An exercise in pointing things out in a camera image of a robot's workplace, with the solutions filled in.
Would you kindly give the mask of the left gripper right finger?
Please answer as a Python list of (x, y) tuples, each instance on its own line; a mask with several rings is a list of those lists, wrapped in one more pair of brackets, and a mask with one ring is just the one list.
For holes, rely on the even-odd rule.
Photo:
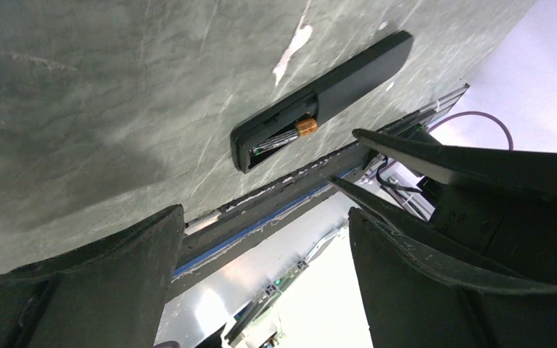
[(375, 347), (557, 347), (557, 285), (479, 268), (349, 212)]

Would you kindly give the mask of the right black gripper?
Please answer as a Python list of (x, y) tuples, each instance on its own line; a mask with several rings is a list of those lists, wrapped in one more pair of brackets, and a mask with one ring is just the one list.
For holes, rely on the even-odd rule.
[(352, 134), (438, 185), (426, 222), (330, 178), (392, 234), (478, 268), (557, 286), (557, 153), (426, 144), (362, 128)]

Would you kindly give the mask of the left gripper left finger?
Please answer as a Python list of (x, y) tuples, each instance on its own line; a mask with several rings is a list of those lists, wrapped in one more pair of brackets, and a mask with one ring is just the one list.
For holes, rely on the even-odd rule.
[(183, 236), (176, 204), (0, 274), (0, 347), (152, 347)]

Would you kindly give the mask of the black gold AAA battery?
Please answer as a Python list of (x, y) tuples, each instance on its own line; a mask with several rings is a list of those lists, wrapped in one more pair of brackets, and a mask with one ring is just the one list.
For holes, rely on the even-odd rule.
[(285, 145), (292, 143), (298, 138), (313, 134), (317, 130), (318, 123), (315, 118), (309, 117), (303, 120), (299, 120), (289, 125), (286, 130), (282, 130), (278, 134), (273, 135), (260, 144), (252, 147), (249, 152), (254, 156), (258, 156), (263, 153), (279, 149)]

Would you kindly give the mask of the black remote control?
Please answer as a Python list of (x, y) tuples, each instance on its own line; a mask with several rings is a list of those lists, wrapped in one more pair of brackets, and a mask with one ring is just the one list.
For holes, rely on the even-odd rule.
[(406, 63), (414, 37), (405, 30), (389, 34), (321, 77), (239, 123), (231, 132), (231, 155), (242, 173), (266, 161), (279, 149), (258, 156), (250, 149), (309, 117), (318, 129), (331, 118), (396, 75)]

